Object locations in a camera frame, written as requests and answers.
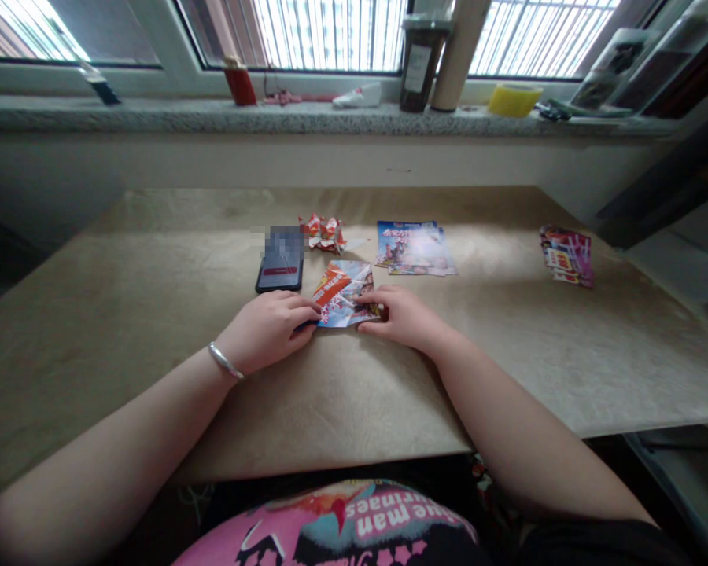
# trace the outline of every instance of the white tissue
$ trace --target white tissue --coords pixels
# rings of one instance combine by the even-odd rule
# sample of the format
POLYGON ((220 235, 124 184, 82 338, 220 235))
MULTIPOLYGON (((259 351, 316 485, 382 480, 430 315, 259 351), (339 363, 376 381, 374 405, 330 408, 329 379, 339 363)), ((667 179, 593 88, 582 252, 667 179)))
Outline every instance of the white tissue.
POLYGON ((382 88, 380 83, 372 83, 355 88, 351 92, 333 99, 334 108, 374 108, 380 105, 382 88))

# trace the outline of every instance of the person's left hand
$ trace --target person's left hand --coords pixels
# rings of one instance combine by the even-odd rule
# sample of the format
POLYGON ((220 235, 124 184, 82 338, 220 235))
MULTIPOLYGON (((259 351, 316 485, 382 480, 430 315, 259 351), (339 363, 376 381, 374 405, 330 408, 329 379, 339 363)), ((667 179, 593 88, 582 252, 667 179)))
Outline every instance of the person's left hand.
POLYGON ((303 347, 320 319, 320 305, 291 291, 264 293, 248 302, 215 340, 218 349, 244 375, 280 362, 303 347))

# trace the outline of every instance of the bracelet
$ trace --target bracelet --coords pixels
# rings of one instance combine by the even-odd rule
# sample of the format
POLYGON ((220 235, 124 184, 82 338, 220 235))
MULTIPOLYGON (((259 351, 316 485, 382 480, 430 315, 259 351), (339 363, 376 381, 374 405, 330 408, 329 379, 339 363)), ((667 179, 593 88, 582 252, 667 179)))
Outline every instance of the bracelet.
POLYGON ((215 359, 215 361, 228 370, 228 373, 230 373, 239 381, 244 379, 244 374, 241 373, 238 369, 236 369, 236 367, 228 361, 228 358, 223 355, 223 352, 218 350, 218 347, 215 345, 215 342, 210 342, 210 345, 207 347, 207 349, 210 350, 210 355, 215 359))

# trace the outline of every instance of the table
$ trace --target table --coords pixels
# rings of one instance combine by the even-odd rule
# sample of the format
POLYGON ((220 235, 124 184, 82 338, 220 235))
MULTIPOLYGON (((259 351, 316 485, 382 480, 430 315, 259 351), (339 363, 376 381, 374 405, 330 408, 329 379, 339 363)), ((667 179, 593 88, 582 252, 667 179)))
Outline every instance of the table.
MULTIPOLYGON (((542 224, 584 230, 535 187, 126 193, 0 299, 0 488, 204 347, 255 296, 263 230, 338 214, 345 259, 376 222, 436 220, 460 275, 389 277, 480 344, 578 435, 708 422, 708 327, 597 238, 594 290, 551 279, 542 224)), ((334 257, 304 266, 312 294, 334 257)), ((353 329, 236 387, 179 482, 470 449, 420 354, 353 329)))

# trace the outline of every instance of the forearm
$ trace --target forearm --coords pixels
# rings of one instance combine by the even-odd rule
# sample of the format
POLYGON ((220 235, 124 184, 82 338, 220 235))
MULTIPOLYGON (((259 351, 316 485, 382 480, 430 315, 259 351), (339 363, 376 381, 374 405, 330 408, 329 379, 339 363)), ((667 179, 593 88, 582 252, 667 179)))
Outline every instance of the forearm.
POLYGON ((0 560, 81 564, 134 527, 234 379, 201 350, 0 494, 0 560))
POLYGON ((452 330, 428 354, 493 478, 528 519, 653 522, 581 440, 465 336, 452 330))

